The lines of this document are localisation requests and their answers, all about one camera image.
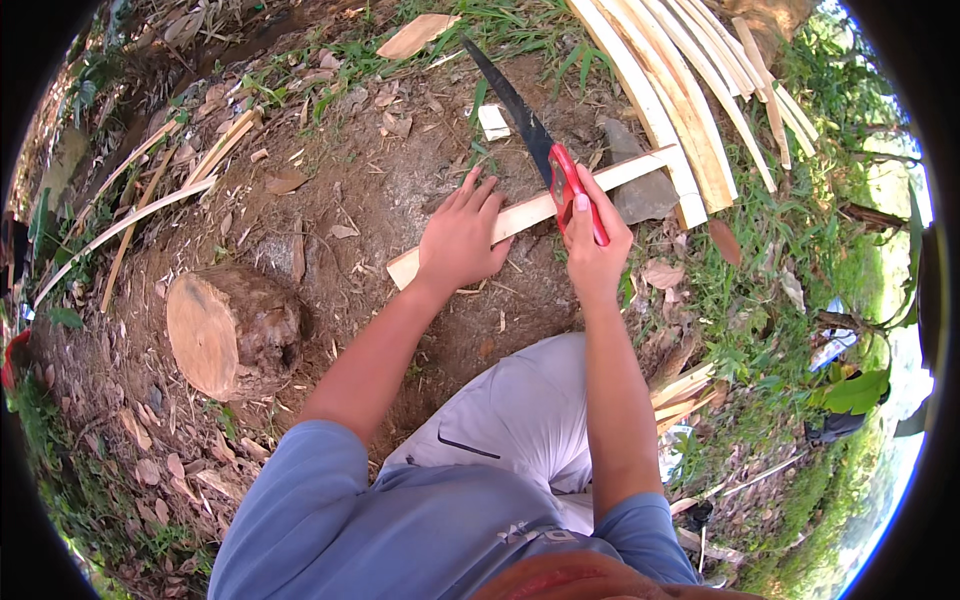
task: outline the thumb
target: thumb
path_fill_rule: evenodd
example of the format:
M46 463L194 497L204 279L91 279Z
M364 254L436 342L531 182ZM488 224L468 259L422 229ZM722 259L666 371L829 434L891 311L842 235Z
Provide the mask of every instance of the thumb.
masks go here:
M507 262L507 252L510 251L511 245L514 243L514 236L511 235L507 239L503 240L499 244L493 247L491 254L493 255L493 264L496 265L496 270L499 271L503 267L503 263Z

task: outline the right hand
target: right hand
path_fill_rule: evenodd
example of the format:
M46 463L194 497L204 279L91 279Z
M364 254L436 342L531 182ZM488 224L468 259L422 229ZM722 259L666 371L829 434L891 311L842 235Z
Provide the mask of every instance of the right hand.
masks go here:
M566 271L585 312L608 305L615 309L617 285L634 235L587 167L577 164L577 175L587 195L578 194L573 200L573 215L564 234L569 253ZM590 201L596 205L600 222L610 237L607 246L597 246L593 239Z

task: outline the red object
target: red object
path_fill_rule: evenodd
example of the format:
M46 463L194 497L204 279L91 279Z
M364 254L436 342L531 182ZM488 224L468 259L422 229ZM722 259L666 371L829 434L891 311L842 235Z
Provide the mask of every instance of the red object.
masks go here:
M3 371L0 374L3 376L3 387L7 388L8 390L16 389L16 371L14 370L14 367L17 367L17 365L14 364L15 358L13 354L18 350L18 347L22 346L24 347L23 349L26 349L27 342L29 341L30 328L28 327L24 329L20 335L13 338L10 341L10 344L7 345L7 349L4 350Z
M550 148L549 159L550 169L553 170L550 195L553 196L553 202L557 204L557 225L561 233L566 233L566 224L573 216L573 197L576 194L586 195L587 190L580 182L577 167L566 148L560 144L554 144ZM600 215L593 201L590 202L590 216L593 219L593 239L596 240L597 246L607 246L610 244L610 237L603 229L603 223L600 221Z

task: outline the hand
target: hand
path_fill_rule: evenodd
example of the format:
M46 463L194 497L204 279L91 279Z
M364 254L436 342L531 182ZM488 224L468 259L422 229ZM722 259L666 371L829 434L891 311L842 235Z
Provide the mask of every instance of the hand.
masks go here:
M430 218L420 239L420 270L417 279L430 282L445 294L500 270L507 260L513 238L491 249L493 224L504 194L491 194L496 177L478 189L473 185L480 167L473 167L464 184L450 194Z
M634 235L620 218L593 175L582 164L577 164L577 175L587 190L587 195L578 194L573 200L573 215L566 226L564 244L569 252L566 271L573 282L573 289L580 299L584 312L595 307L616 307L616 287L620 282L627 253ZM608 246L597 246L593 239L593 221L590 201L596 204L600 222L610 237Z

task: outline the fingernail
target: fingernail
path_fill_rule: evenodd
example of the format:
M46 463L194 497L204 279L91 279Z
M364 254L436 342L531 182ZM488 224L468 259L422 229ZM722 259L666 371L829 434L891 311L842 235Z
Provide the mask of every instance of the fingernail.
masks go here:
M573 197L573 207L583 212L590 209L590 198L587 194L576 194Z

